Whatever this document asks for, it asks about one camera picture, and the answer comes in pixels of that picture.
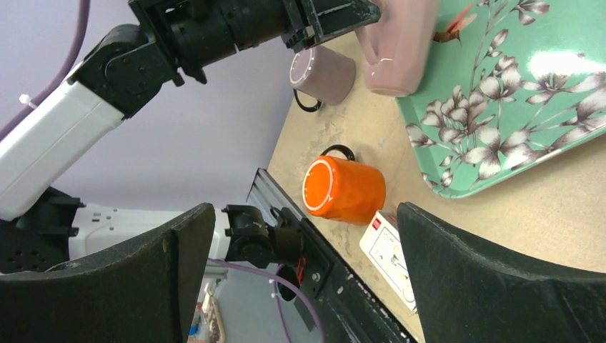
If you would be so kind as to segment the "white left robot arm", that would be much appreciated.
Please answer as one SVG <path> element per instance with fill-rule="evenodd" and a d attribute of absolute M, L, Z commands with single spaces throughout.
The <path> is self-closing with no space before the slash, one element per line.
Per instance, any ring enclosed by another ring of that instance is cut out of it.
<path fill-rule="evenodd" d="M 274 38 L 301 51 L 377 22 L 371 1 L 130 1 L 114 27 L 44 99 L 1 130 L 1 273 L 78 257 L 79 199 L 52 187 L 167 82 L 207 82 L 204 67 Z"/>

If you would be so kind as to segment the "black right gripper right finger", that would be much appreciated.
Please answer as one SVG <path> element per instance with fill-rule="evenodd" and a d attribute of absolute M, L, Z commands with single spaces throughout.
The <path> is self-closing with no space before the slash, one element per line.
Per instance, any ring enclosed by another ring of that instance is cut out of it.
<path fill-rule="evenodd" d="M 397 225 L 427 342 L 603 342 L 605 275 L 516 252 L 405 202 Z"/>

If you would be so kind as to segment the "pink faceted mug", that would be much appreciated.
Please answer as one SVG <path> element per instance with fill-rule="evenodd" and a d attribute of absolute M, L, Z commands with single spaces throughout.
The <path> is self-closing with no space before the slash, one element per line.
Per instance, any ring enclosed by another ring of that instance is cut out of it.
<path fill-rule="evenodd" d="M 413 94 L 423 77 L 440 2 L 373 3 L 379 7 L 379 21 L 355 30 L 365 57 L 365 85 L 371 92 L 384 96 Z"/>

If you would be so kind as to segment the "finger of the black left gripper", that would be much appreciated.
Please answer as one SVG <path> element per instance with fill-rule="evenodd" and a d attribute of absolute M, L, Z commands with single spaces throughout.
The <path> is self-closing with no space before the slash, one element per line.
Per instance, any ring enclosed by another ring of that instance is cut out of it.
<path fill-rule="evenodd" d="M 377 22 L 380 17 L 378 5 L 364 0 L 319 0 L 303 1 L 308 21 L 304 47 L 311 48 L 347 34 L 359 27 Z"/>

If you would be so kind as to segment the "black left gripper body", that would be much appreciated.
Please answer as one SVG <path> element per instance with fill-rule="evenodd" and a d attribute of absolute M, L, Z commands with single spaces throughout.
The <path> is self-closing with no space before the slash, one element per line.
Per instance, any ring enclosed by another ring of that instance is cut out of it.
<path fill-rule="evenodd" d="M 326 22 L 320 18 L 331 1 L 281 0 L 279 4 L 284 8 L 287 25 L 281 38 L 288 49 L 300 52 L 332 39 Z"/>

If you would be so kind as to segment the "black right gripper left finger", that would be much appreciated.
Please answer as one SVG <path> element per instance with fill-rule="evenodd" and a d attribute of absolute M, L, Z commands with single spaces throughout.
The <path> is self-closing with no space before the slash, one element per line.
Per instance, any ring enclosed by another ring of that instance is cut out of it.
<path fill-rule="evenodd" d="M 168 222 L 45 272 L 1 277 L 3 342 L 185 342 L 216 215 Z"/>

